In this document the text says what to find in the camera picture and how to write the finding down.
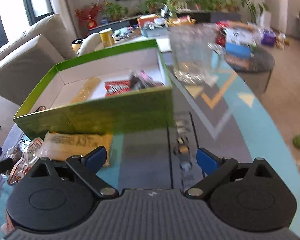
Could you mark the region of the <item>white red snack packet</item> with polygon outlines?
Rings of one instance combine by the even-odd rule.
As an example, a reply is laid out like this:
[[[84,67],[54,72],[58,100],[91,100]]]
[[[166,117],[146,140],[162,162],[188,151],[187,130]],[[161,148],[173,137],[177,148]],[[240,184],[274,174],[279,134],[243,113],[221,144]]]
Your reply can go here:
[[[35,138],[25,147],[20,159],[15,163],[8,176],[8,185],[15,185],[25,177],[27,172],[29,172],[32,166],[39,159],[36,153],[41,148],[42,144],[42,139]]]

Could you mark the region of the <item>long beige snack packet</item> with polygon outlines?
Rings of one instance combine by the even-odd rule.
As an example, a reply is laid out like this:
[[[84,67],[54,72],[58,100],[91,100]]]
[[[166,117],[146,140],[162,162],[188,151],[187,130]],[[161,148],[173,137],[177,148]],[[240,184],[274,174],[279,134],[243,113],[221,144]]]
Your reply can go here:
[[[101,79],[98,77],[90,77],[85,84],[83,85],[82,89],[77,93],[76,96],[70,101],[70,103],[79,103],[85,102],[89,99],[92,92],[96,89],[96,87],[101,83]]]

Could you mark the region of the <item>red snack bag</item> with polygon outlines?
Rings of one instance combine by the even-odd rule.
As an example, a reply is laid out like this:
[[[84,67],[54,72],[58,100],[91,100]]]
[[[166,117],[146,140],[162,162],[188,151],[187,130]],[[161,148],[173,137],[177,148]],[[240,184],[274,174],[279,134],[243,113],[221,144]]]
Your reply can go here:
[[[104,83],[106,89],[106,97],[118,94],[125,94],[130,91],[129,80],[106,81]]]

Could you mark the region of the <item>brown clear snack packet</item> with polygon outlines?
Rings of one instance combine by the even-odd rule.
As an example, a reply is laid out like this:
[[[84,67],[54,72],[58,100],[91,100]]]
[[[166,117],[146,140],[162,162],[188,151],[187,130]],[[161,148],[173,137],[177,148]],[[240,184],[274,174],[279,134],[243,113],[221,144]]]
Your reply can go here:
[[[6,151],[5,158],[10,158],[16,163],[22,156],[23,152],[29,146],[30,141],[20,139],[15,146]]]

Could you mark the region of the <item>yellow beige snack packet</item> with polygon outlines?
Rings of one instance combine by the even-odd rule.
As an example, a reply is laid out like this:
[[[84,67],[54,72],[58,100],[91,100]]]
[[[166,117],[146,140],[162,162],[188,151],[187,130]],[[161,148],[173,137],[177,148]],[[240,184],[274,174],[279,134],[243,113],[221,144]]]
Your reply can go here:
[[[109,167],[112,139],[112,134],[61,134],[47,132],[42,146],[36,152],[36,156],[40,158],[48,157],[57,161],[66,161],[70,156],[86,156],[98,146],[104,146],[107,150],[107,159],[104,167]]]

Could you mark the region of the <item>patterned blue table mat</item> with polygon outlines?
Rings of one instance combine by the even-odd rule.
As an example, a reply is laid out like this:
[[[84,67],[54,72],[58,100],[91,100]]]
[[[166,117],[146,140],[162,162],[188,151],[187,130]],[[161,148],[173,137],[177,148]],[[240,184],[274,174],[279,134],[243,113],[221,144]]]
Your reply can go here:
[[[97,176],[119,196],[98,199],[65,161],[41,157],[6,204],[7,239],[300,239],[300,175],[259,101],[248,107],[236,80],[215,113],[168,70],[173,125],[112,134],[110,166]],[[158,87],[132,73],[130,91]],[[205,175],[199,148],[234,158],[233,170],[206,199],[184,192]]]

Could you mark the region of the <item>beige sofa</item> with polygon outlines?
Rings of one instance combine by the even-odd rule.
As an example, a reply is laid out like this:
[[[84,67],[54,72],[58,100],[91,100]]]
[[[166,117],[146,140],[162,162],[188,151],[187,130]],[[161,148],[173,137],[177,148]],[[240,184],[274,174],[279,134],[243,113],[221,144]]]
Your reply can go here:
[[[61,16],[48,16],[0,48],[0,96],[21,105],[55,64],[102,48],[100,36],[91,34],[74,51]]]

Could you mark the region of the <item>green cardboard box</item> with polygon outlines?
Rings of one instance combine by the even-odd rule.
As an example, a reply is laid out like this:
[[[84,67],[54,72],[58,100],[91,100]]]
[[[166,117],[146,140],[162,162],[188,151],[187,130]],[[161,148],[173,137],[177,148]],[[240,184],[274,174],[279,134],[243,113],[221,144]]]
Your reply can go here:
[[[128,80],[145,72],[158,87],[106,97],[106,81]],[[70,103],[90,77],[101,83],[85,102]],[[155,40],[102,49],[53,66],[14,116],[29,137],[128,133],[172,126],[172,83]]]

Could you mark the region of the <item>clear glass mug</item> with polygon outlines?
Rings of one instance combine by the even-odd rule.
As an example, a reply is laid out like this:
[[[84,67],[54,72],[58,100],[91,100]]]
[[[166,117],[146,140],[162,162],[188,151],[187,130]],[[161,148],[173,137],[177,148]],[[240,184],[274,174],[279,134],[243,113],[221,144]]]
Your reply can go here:
[[[216,72],[225,54],[225,49],[216,43],[217,33],[216,24],[170,27],[173,72],[179,81],[211,87],[216,83]]]

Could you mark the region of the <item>blue white carton box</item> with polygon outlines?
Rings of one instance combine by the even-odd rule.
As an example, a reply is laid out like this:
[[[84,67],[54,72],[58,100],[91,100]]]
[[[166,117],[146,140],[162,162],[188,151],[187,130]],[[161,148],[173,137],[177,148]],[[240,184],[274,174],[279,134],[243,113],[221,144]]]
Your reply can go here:
[[[245,29],[225,29],[225,51],[242,59],[251,57],[251,46],[254,42],[253,33]]]

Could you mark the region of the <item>yellow tin can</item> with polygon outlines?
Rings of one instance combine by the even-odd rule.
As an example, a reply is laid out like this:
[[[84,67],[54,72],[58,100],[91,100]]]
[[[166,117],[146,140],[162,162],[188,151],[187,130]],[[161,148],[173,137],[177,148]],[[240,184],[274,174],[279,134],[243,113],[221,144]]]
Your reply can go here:
[[[111,28],[104,29],[99,32],[102,44],[104,48],[111,47],[115,44],[114,38],[113,38],[113,30]]]

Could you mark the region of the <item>white round coffee table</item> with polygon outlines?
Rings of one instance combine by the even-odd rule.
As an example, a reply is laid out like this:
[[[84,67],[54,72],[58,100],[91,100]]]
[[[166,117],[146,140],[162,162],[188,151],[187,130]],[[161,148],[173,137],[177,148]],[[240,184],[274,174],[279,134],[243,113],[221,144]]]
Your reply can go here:
[[[126,44],[126,43],[135,43],[135,42],[141,42],[141,41],[148,41],[148,40],[155,40],[159,50],[162,53],[168,53],[171,52],[171,45],[170,40],[168,36],[166,37],[157,37],[157,38],[146,38],[142,36],[140,29],[135,29],[132,32],[128,34],[128,36],[123,37],[122,35],[118,37],[114,36],[115,44],[114,46]]]

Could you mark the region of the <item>blue grey storage tray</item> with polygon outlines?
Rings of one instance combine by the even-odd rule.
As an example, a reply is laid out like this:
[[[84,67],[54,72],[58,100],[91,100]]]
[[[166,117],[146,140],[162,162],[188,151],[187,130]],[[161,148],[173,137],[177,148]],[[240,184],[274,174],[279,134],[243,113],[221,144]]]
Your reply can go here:
[[[168,29],[161,25],[144,25],[141,28],[142,36],[146,38],[157,38],[168,36]]]

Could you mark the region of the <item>red flower decoration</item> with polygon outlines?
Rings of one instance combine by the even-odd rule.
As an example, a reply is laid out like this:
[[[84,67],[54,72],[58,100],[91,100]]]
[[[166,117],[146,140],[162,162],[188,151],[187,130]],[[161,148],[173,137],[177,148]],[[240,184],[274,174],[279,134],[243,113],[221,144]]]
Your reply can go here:
[[[79,25],[86,25],[87,29],[97,27],[96,18],[103,11],[103,0],[96,0],[91,5],[86,5],[75,11],[75,16],[78,19]]]

